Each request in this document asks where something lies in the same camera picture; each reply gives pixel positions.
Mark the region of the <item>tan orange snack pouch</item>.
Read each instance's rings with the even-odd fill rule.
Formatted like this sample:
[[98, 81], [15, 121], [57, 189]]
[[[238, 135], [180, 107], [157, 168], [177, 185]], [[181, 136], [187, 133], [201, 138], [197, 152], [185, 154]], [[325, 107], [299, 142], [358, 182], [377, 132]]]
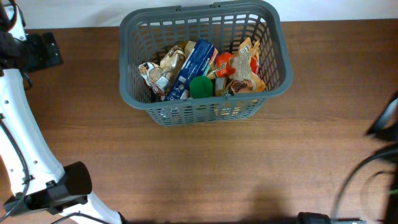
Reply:
[[252, 43], [248, 37], [240, 43], [236, 53], [232, 54], [230, 65], [232, 74], [225, 78], [216, 78], [214, 95], [236, 95], [240, 93], [263, 92], [265, 82], [259, 78], [260, 42]]

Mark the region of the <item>red orange pasta packet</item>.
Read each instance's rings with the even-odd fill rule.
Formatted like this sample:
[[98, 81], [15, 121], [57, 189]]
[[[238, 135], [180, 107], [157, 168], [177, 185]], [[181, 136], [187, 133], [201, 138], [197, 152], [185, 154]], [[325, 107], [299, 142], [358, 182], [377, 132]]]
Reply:
[[225, 78], [232, 74], [230, 59], [232, 54], [229, 52], [222, 53], [215, 58], [214, 64], [210, 67], [206, 77], [209, 79]]

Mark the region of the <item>green lid jar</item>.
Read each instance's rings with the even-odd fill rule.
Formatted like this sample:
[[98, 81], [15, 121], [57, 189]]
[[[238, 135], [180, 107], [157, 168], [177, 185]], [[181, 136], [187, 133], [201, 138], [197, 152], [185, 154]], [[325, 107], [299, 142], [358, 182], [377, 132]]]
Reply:
[[194, 99], [213, 96], [213, 83], [208, 77], [195, 77], [190, 82], [190, 96]]

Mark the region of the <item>blue rectangular food box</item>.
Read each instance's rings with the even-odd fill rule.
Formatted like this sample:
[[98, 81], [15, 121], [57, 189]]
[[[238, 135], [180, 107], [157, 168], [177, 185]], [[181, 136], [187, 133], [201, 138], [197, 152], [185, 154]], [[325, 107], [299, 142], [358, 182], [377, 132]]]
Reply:
[[218, 50], [213, 44], [199, 39], [179, 71], [165, 101], [186, 99], [191, 81], [196, 77], [206, 75], [217, 55]]

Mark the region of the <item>beige brown snack pouch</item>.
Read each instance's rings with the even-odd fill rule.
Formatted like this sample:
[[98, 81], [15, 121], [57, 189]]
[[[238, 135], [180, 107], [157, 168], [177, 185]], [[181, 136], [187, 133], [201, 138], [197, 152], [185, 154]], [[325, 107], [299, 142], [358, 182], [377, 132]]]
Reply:
[[184, 62], [193, 50], [196, 42], [184, 41], [174, 45], [160, 61], [145, 62], [138, 66], [145, 83], [152, 88], [161, 101], [165, 100]]

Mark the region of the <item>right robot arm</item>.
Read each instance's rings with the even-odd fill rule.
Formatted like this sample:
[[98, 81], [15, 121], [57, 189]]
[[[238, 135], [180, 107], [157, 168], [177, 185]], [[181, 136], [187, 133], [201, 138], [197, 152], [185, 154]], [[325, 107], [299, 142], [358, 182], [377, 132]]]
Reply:
[[297, 215], [297, 219], [294, 221], [296, 224], [303, 223], [364, 223], [364, 220], [355, 220], [349, 218], [338, 218], [338, 212], [340, 204], [345, 194], [349, 183], [353, 180], [355, 175], [367, 164], [372, 161], [381, 160], [394, 165], [397, 165], [397, 121], [392, 125], [386, 126], [388, 121], [397, 114], [397, 93], [394, 93], [392, 98], [389, 100], [386, 107], [383, 109], [381, 114], [373, 122], [370, 128], [366, 131], [367, 136], [372, 136], [378, 140], [391, 142], [391, 145], [383, 147], [377, 150], [374, 154], [365, 158], [349, 173], [349, 176], [345, 178], [342, 186], [340, 187], [337, 196], [334, 199], [331, 215], [324, 215], [321, 213], [309, 213], [300, 212]]

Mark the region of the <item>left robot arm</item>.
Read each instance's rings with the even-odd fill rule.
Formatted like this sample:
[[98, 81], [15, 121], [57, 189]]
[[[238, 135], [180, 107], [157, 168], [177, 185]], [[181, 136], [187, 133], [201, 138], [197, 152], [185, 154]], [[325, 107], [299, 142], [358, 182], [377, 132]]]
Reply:
[[51, 32], [29, 35], [24, 27], [16, 2], [1, 3], [1, 159], [12, 190], [1, 220], [46, 211], [61, 222], [126, 223], [95, 195], [86, 165], [61, 165], [45, 142], [25, 95], [28, 74], [63, 58]]

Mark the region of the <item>grey plastic shopping basket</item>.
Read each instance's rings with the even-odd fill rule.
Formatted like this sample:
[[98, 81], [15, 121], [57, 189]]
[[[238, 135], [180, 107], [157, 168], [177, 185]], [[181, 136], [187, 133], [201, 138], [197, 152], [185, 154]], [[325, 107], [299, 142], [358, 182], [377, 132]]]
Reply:
[[[121, 97], [163, 126], [249, 118], [293, 81], [279, 15], [265, 1], [139, 9], [122, 20], [119, 36]], [[159, 63], [180, 41], [204, 39], [220, 52], [235, 53], [247, 38], [259, 42], [259, 77], [266, 85], [261, 93], [161, 101], [140, 76], [140, 64]]]

